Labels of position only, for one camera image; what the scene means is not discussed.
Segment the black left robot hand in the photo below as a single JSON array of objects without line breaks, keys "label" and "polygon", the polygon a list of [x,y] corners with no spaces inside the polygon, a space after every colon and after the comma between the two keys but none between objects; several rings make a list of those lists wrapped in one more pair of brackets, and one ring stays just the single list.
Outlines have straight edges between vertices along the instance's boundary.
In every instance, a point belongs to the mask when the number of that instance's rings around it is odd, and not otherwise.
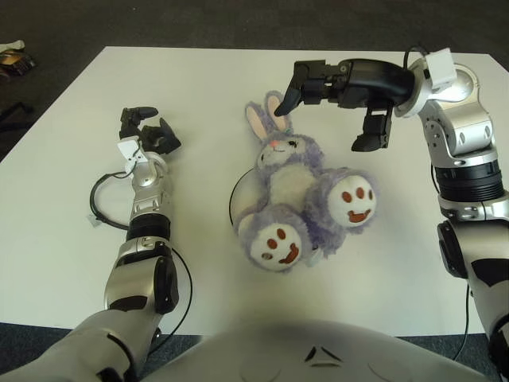
[{"label": "black left robot hand", "polygon": [[158,115],[158,110],[155,107],[125,107],[120,117],[119,138],[136,137],[145,152],[169,154],[177,150],[181,147],[181,141],[163,118],[159,119],[158,126],[145,125],[139,128],[141,121],[156,115]]}]

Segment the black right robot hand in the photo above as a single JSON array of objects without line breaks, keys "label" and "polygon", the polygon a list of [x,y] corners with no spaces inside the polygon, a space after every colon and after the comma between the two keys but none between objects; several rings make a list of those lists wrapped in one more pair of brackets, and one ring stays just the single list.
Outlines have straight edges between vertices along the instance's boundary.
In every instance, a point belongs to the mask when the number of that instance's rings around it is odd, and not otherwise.
[{"label": "black right robot hand", "polygon": [[388,147],[393,110],[409,100],[413,90],[414,74],[390,62],[301,60],[294,63],[293,76],[274,114],[288,115],[301,103],[319,104],[323,99],[340,108],[364,108],[363,132],[351,150],[372,152]]}]

